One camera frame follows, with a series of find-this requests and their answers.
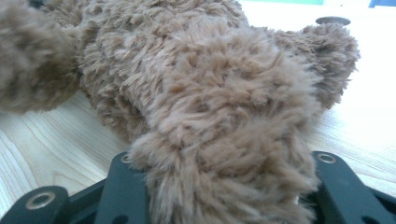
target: wooden floor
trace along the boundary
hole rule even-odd
[[[396,197],[396,7],[308,7],[243,2],[251,25],[298,30],[321,16],[351,19],[359,72],[343,102],[306,139],[341,156],[368,186]],[[0,217],[24,193],[47,185],[76,193],[106,177],[128,146],[103,127],[82,94],[48,113],[0,114]]]

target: teddy bear ear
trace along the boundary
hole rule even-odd
[[[78,89],[73,40],[28,3],[0,3],[0,110],[52,109]]]

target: black bracket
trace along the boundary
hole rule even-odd
[[[315,224],[396,223],[396,199],[364,186],[339,157],[316,151],[319,191],[304,200]],[[145,174],[130,169],[125,153],[111,163],[107,179],[68,196],[61,187],[43,187],[22,196],[0,224],[149,224]]]

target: brown teddy bear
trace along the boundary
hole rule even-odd
[[[32,3],[0,0],[1,110],[85,92],[147,172],[153,223],[313,220],[303,134],[360,57],[341,24],[250,27],[232,0]]]

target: light wood surface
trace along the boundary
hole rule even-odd
[[[317,7],[243,1],[251,25],[299,30],[322,16],[351,19],[360,43],[359,72],[343,102],[306,140],[341,156],[368,186],[396,197],[396,7]],[[0,114],[0,217],[24,193],[58,185],[74,194],[106,177],[128,146],[103,127],[81,93],[57,109]]]

